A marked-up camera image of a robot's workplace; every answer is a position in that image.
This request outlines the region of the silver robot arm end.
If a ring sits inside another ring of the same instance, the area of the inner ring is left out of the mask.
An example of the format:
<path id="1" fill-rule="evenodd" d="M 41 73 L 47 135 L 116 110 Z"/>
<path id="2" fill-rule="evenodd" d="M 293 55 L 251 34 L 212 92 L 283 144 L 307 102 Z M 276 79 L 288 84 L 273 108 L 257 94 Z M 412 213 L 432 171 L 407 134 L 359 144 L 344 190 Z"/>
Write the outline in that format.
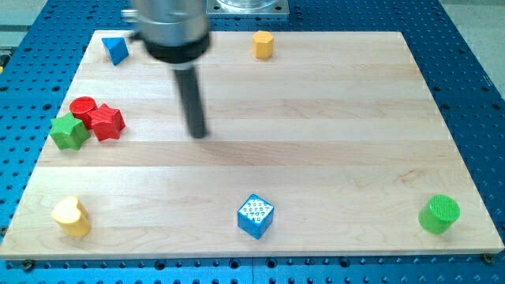
<path id="1" fill-rule="evenodd" d="M 210 24 L 201 0 L 132 0 L 121 11 L 135 24 L 131 40 L 140 40 L 153 58 L 177 71 L 195 67 L 210 47 Z"/>

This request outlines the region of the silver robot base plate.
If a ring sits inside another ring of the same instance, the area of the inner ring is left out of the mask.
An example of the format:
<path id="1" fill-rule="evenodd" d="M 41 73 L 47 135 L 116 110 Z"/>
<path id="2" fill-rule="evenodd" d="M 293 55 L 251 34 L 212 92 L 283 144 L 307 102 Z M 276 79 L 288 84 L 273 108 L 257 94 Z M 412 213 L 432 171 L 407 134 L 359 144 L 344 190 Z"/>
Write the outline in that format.
<path id="1" fill-rule="evenodd" d="M 206 0 L 206 13 L 210 18 L 287 18 L 290 15 L 288 0 Z"/>

